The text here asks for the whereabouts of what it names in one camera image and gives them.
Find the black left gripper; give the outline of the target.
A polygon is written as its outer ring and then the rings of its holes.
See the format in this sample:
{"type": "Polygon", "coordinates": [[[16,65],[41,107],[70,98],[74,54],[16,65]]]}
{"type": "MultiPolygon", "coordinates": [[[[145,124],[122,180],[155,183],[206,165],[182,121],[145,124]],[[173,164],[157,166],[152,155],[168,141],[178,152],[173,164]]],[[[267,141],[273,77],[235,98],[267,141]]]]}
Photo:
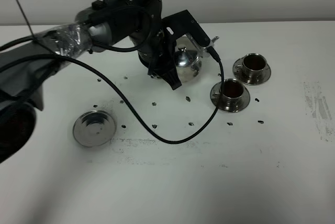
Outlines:
{"type": "Polygon", "coordinates": [[[161,0],[104,0],[104,48],[137,51],[149,75],[161,77],[172,90],[182,83],[173,58],[174,44],[161,18],[161,0]]]}

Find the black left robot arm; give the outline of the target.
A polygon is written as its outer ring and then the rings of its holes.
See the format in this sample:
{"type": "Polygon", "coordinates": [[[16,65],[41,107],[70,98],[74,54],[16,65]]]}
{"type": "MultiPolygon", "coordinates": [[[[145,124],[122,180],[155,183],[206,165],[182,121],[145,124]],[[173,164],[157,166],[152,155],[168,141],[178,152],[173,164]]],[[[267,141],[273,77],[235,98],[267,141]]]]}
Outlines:
{"type": "Polygon", "coordinates": [[[31,137],[36,110],[43,110],[44,81],[85,52],[135,51],[149,75],[179,88],[175,40],[161,11],[160,0],[97,0],[72,24],[1,46],[1,161],[31,137]]]}

